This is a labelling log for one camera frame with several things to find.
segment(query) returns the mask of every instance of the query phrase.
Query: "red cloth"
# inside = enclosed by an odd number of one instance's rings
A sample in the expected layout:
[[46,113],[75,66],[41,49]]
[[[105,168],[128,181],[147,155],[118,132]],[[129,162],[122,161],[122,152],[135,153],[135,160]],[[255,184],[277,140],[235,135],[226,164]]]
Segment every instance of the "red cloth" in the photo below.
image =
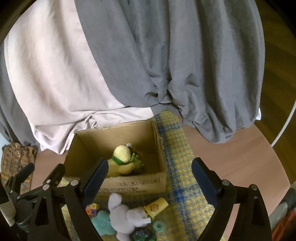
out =
[[272,241],[280,241],[285,231],[290,227],[293,219],[296,217],[296,212],[290,210],[285,217],[283,217],[272,231]]

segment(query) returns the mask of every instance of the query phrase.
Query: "yellow plush head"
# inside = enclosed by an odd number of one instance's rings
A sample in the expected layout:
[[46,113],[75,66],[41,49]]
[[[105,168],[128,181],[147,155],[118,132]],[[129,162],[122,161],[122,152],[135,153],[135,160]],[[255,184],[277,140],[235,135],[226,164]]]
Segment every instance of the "yellow plush head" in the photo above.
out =
[[128,163],[131,159],[131,151],[127,146],[120,145],[115,148],[113,156],[117,157],[124,163]]

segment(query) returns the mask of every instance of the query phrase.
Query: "purple block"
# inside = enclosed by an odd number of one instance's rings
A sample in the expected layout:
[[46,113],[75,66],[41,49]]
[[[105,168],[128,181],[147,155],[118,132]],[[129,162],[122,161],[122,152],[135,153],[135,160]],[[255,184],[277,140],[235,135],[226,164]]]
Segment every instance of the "purple block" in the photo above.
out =
[[96,209],[92,209],[91,210],[91,216],[95,217],[97,215],[97,210]]

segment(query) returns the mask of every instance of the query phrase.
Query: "yellow and blue woven cloth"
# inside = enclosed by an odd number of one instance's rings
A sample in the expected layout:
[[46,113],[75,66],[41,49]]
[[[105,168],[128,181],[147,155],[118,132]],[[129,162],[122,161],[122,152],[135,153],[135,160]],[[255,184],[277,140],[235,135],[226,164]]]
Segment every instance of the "yellow and blue woven cloth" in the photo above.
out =
[[[123,196],[123,204],[129,208],[147,205],[163,197],[169,206],[152,221],[163,221],[167,228],[156,233],[158,241],[196,241],[210,217],[214,207],[209,205],[201,192],[192,172],[191,162],[194,159],[182,124],[170,111],[163,111],[153,120],[163,138],[164,157],[167,167],[167,190],[162,194]],[[102,208],[107,207],[107,200],[96,200]],[[79,240],[71,223],[67,208],[64,217],[73,241]],[[115,235],[104,235],[105,241],[116,241]]]

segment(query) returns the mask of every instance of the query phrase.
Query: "metal screw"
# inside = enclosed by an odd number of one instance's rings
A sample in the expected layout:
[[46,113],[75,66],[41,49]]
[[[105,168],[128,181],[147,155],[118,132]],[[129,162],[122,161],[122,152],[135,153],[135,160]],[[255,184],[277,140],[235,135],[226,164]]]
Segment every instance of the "metal screw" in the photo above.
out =
[[49,189],[49,185],[48,184],[45,184],[43,187],[42,187],[43,190],[47,190]]
[[224,186],[229,186],[229,185],[230,185],[230,182],[229,182],[228,180],[224,179],[224,180],[222,181],[222,184],[223,184]]
[[257,189],[258,189],[258,187],[257,187],[255,184],[252,184],[252,185],[251,185],[251,188],[252,188],[253,190],[257,190]]
[[78,180],[73,180],[72,182],[71,182],[71,185],[72,186],[76,186],[78,184]]

